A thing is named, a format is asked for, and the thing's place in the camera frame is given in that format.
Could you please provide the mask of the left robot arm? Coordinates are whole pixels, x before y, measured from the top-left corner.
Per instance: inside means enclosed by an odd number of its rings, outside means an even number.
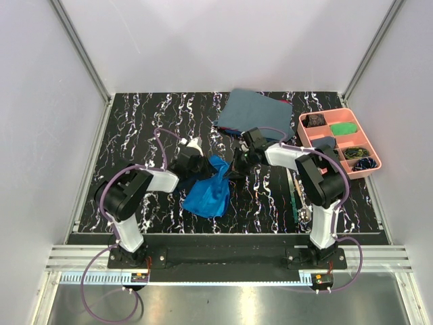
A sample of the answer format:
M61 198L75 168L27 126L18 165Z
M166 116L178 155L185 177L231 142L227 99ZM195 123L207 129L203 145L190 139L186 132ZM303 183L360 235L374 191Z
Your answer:
M98 184L93 199L113 226L114 260L132 268L146 260L147 245L139 230L136 212L149 192L173 193L197 180L216 174L210 159L199 149L184 147L166 168L154 168L122 160Z

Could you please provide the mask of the blue cloth napkin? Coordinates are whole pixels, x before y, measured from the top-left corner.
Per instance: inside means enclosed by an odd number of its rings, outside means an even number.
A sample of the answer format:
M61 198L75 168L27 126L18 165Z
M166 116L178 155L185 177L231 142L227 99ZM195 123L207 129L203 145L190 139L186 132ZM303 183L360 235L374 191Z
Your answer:
M203 218L222 217L229 205L229 179L225 173L229 163L220 156L210 157L216 173L208 179L197 181L183 202L183 209Z

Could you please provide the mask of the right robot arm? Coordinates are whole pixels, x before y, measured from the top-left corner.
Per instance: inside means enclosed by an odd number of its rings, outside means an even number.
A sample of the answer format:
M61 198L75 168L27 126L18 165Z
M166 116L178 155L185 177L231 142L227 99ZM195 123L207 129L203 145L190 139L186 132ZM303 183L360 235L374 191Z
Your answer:
M337 217L350 192L348 175L334 149L328 145L318 148L289 146L283 139L270 142L259 128L245 131L241 137L224 177L246 177L256 165L296 170L313 210L309 242L303 254L305 259L301 262L309 263L318 269L325 267L336 254Z

